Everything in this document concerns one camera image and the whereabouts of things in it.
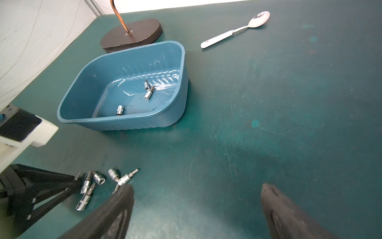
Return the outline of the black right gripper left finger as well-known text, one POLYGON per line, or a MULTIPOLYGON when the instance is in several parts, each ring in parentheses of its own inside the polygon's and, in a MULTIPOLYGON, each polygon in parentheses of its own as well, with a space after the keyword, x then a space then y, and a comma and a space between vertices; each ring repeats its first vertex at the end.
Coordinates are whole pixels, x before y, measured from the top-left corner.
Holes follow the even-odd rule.
POLYGON ((134 205, 134 189, 124 185, 60 238, 124 239, 134 205))

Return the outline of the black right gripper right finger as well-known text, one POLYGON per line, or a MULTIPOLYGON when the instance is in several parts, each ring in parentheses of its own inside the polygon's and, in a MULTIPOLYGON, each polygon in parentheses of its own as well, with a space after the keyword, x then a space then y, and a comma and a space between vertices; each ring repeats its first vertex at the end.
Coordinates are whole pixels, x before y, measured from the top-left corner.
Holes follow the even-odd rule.
POLYGON ((338 238, 274 185, 262 185, 261 204, 273 239, 338 238))

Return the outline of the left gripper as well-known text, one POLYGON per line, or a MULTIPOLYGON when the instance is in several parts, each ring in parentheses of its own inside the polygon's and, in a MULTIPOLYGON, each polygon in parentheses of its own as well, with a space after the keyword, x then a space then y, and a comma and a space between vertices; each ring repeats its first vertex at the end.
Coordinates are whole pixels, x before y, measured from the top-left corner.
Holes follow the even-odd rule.
POLYGON ((20 236, 55 206, 80 191, 73 176, 12 164, 1 173, 1 236, 20 236))

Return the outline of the blue plastic storage box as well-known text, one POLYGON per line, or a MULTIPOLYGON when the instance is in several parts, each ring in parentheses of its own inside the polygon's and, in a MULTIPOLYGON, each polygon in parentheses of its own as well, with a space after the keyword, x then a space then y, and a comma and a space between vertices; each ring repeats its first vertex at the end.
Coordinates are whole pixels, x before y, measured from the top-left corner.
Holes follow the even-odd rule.
POLYGON ((186 108, 185 56, 181 43, 163 41, 97 57, 72 82, 57 118, 96 131, 173 125, 186 108), (149 100, 144 99, 145 80, 155 87, 149 100), (116 115, 119 105, 122 116, 116 115))

